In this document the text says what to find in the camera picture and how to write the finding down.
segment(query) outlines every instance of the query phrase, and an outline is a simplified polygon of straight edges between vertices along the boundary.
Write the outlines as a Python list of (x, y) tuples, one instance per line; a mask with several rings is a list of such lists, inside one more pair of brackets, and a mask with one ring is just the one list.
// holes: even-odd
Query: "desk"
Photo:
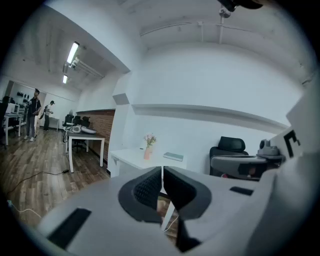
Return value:
[(49, 116), (49, 118), (56, 120), (56, 131), (58, 131), (60, 119), (53, 116)]
[[(150, 167), (161, 166), (161, 175), (164, 175), (164, 166), (174, 166), (182, 169), (187, 169), (187, 157), (183, 156), (183, 161), (176, 161), (169, 158), (163, 157), (163, 154), (155, 154), (152, 153), (150, 155), (149, 160), (144, 159), (145, 150), (139, 148), (129, 148), (129, 149), (121, 149), (121, 150), (112, 150), (110, 154), (116, 165), (116, 176), (120, 174), (120, 163), (126, 163), (137, 169), (146, 169)], [(162, 184), (162, 193), (166, 194), (166, 191), (163, 188)], [(175, 207), (172, 202), (168, 207), (168, 210), (165, 214), (164, 220), (161, 225), (162, 231), (164, 231), (170, 221), (172, 214), (174, 213)]]
[(8, 141), (8, 126), (9, 126), (9, 118), (19, 118), (19, 132), (18, 132), (18, 137), (21, 135), (21, 114), (15, 114), (15, 113), (6, 113), (4, 115), (5, 117), (5, 144), (8, 146), (9, 141)]
[[(89, 133), (68, 133), (69, 137), (69, 162), (70, 162), (70, 172), (74, 172), (74, 165), (72, 163), (72, 140), (86, 140), (86, 151), (89, 151), (89, 141), (101, 141), (100, 147), (100, 166), (104, 166), (104, 148), (105, 148), (105, 138), (99, 134), (89, 134)], [(65, 144), (65, 152), (67, 153), (67, 143)]]

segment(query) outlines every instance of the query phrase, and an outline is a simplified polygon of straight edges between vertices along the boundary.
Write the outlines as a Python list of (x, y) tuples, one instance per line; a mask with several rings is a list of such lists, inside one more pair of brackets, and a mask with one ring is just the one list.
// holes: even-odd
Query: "jeans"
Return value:
[(44, 126), (43, 126), (43, 129), (45, 131), (48, 131), (49, 130), (49, 123), (50, 123), (50, 118), (48, 115), (44, 115)]
[(31, 128), (31, 137), (35, 137), (35, 116), (27, 116), (26, 118), (26, 135), (30, 136)]

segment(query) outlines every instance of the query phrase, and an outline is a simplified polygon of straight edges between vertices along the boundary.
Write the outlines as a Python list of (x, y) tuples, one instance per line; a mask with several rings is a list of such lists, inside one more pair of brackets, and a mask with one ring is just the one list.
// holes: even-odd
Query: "black shirt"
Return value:
[(33, 97), (29, 101), (28, 116), (32, 116), (32, 113), (38, 111), (40, 108), (41, 108), (40, 100), (38, 98)]

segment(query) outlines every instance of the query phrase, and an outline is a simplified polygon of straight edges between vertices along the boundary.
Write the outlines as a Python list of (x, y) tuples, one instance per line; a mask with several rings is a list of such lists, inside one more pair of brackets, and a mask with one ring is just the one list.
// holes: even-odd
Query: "fluorescent ceiling light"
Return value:
[(79, 47), (79, 44), (77, 42), (74, 42), (71, 47), (71, 50), (69, 52), (69, 56), (68, 56), (68, 59), (66, 60), (66, 62), (71, 64), (72, 60), (74, 59), (74, 56), (76, 54), (78, 47)]
[(67, 83), (67, 79), (68, 79), (68, 77), (64, 74), (64, 75), (63, 75), (63, 80), (62, 80), (62, 82), (63, 82), (64, 84), (66, 84), (66, 83)]

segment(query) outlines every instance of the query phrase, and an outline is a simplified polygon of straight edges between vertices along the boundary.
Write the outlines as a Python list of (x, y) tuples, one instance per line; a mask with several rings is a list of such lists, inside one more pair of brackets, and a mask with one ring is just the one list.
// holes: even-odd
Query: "man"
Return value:
[(29, 101), (28, 104), (28, 114), (26, 117), (26, 136), (24, 137), (24, 139), (26, 140), (30, 137), (31, 129), (31, 142), (35, 140), (35, 117), (39, 115), (39, 110), (41, 108), (41, 103), (38, 99), (39, 93), (40, 91), (38, 89), (35, 89), (33, 98)]
[(43, 130), (47, 131), (47, 132), (49, 132), (49, 123), (50, 123), (49, 115), (53, 114), (53, 112), (50, 109), (53, 104), (55, 104), (55, 102), (53, 100), (51, 100), (50, 104), (45, 106), (45, 109), (44, 109), (44, 126), (43, 126)]

